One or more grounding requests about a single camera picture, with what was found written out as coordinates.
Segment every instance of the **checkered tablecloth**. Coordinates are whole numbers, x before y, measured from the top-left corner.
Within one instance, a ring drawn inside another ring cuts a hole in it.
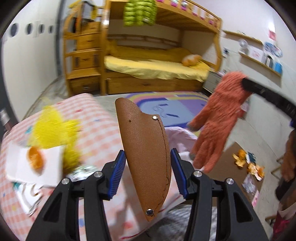
[[[118,123],[95,101],[90,94],[80,94],[54,105],[65,120],[79,119],[81,132],[77,148],[81,151],[81,162],[95,165],[100,169],[106,162],[115,160],[119,150],[123,149]],[[13,127],[3,139],[0,152],[0,205],[2,215],[14,234],[25,240],[28,232],[44,203],[53,189],[43,188],[43,198],[37,211],[28,217],[22,210],[13,190],[6,179],[5,162],[10,141],[24,141],[25,132],[36,122],[40,112],[23,120]],[[143,214],[131,174],[126,164],[117,194],[111,201],[104,201],[107,222],[112,240],[129,240],[160,220],[173,206],[183,202],[172,174],[168,196],[161,212],[154,222],[147,222]],[[86,240],[84,226],[83,200],[79,201],[79,232],[81,241]]]

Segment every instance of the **metal screw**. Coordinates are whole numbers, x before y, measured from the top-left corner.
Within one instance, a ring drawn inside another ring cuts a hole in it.
[[[202,176],[202,172],[201,171],[194,171],[193,175],[195,177],[201,177]]]
[[[102,175],[103,175],[103,173],[100,172],[100,171],[97,171],[97,172],[94,173],[95,177],[101,177]]]
[[[69,183],[69,178],[64,178],[63,180],[62,180],[62,184],[64,184],[64,185],[66,185],[66,184],[68,184]]]
[[[229,185],[234,184],[234,180],[233,180],[232,178],[227,178],[227,179],[226,179],[226,182],[227,182]]]
[[[147,214],[148,216],[152,216],[152,215],[154,214],[154,210],[151,209],[151,208],[149,208],[149,209],[146,210],[146,214]]]

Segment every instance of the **green hanging object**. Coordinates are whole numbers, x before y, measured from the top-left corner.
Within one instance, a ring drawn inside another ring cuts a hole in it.
[[[125,26],[155,24],[157,5],[155,0],[129,0],[124,7]]]

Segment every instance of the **yellow bed sheet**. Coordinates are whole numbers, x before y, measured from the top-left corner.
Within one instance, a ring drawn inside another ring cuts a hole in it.
[[[140,58],[116,58],[105,57],[105,66],[109,70],[130,74],[139,79],[163,79],[173,78],[184,80],[207,79],[210,67],[203,62],[195,66],[185,67],[181,63]]]

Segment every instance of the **hand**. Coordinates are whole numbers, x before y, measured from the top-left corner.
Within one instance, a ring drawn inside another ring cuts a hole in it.
[[[190,130],[202,129],[190,156],[194,156],[193,166],[203,172],[210,172],[218,162],[225,142],[234,127],[241,105],[251,95],[242,87],[240,72],[226,74],[209,98],[207,105],[188,123]]]
[[[286,143],[286,152],[284,154],[283,164],[281,166],[281,174],[286,182],[292,180],[295,176],[296,158],[293,153],[292,143],[293,137],[296,135],[296,131],[293,130]]]

